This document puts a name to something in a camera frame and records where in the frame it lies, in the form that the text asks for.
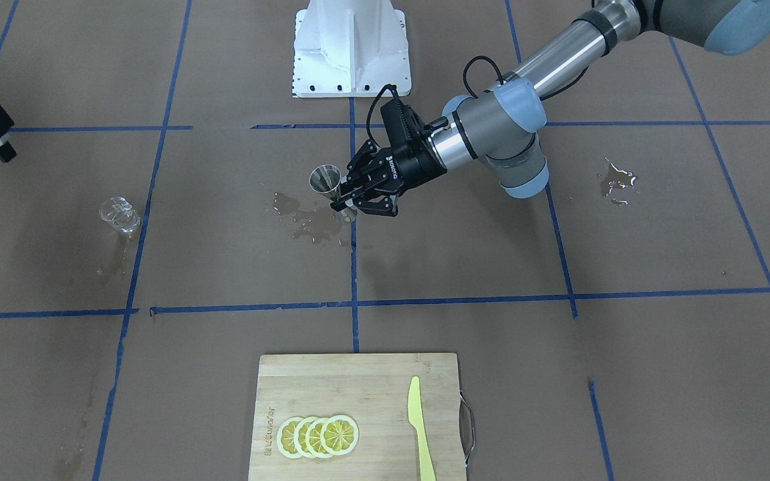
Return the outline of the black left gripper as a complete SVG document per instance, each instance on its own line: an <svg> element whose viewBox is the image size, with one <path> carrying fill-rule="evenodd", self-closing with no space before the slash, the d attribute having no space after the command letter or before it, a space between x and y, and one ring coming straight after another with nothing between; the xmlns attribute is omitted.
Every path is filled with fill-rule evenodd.
<svg viewBox="0 0 770 481"><path fill-rule="evenodd" d="M346 166L344 188L330 207L395 217L398 197L445 173L446 167L428 137L397 140L389 147L366 141Z"/></svg>

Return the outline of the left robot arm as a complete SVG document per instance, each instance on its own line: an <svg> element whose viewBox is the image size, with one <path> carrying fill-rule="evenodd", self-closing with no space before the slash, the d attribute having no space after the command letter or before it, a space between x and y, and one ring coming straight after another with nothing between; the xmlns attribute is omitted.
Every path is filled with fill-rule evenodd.
<svg viewBox="0 0 770 481"><path fill-rule="evenodd" d="M482 162L513 198L543 192L548 162L538 133L543 102L573 86L619 43L659 31L709 52L739 55L770 36L770 1L594 1L562 33L486 90L452 98L424 122L396 86L381 107L387 146L369 138L348 162L334 211L396 216L398 198L471 162Z"/></svg>

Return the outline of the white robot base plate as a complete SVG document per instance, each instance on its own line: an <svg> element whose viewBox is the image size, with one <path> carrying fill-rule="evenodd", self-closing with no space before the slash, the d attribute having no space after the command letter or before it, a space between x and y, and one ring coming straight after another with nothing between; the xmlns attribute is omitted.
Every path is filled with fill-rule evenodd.
<svg viewBox="0 0 770 481"><path fill-rule="evenodd" d="M295 98L375 97L412 91L406 16L390 1L311 1L294 23Z"/></svg>

